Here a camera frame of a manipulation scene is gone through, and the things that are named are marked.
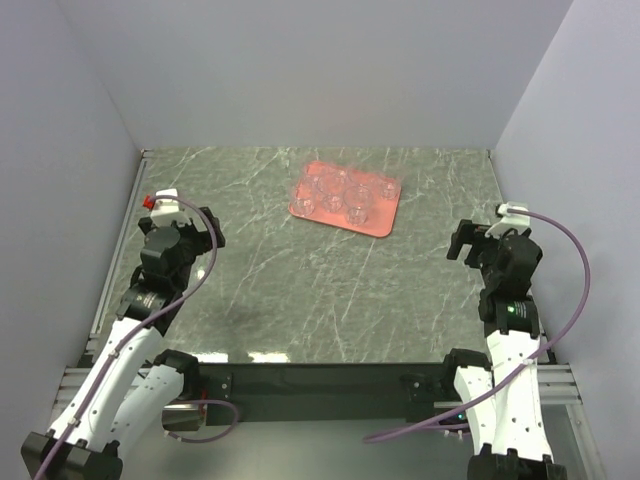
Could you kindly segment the clear glass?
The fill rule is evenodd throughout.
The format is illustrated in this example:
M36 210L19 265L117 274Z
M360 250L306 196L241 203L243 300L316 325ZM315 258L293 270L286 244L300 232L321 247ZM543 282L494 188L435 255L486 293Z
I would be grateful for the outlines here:
M312 185L300 183L293 188L290 209L295 215L308 217L314 212L315 207L316 193Z
M401 180L396 177L380 174L378 178L378 190L381 198L393 200L401 191Z
M321 200L321 206L327 213L338 213L344 205L344 199L342 195L327 194L324 195Z
M327 165L324 162L312 161L302 167L302 181L308 184L313 191L318 189L320 178L327 172Z
M371 190L362 185L349 187L344 192L343 201L346 207L346 221L353 226L363 225L373 203Z
M330 170L320 175L317 183L322 199L341 199L348 185L347 173L344 170Z

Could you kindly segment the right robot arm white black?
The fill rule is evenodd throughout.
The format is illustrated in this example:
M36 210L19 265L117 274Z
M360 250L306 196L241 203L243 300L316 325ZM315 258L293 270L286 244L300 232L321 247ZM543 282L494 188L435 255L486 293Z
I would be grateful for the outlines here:
M440 375L443 393L467 404L474 454L470 479L565 479L541 412L537 361L541 345L531 278L543 257L529 227L459 223L447 257L470 248L465 264L480 271L479 318L489 352L453 349Z

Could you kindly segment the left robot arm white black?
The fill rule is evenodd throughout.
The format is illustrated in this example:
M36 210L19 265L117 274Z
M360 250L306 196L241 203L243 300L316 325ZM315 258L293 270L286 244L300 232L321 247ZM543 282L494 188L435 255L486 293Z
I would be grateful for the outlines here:
M196 402L201 391L197 358L174 350L156 357L134 382L196 287L192 266L217 255L225 238L210 209L187 214L191 203L170 194L145 202L140 263L121 297L102 352L65 410L44 434L30 433L21 455L33 479L117 479L127 454L171 402Z

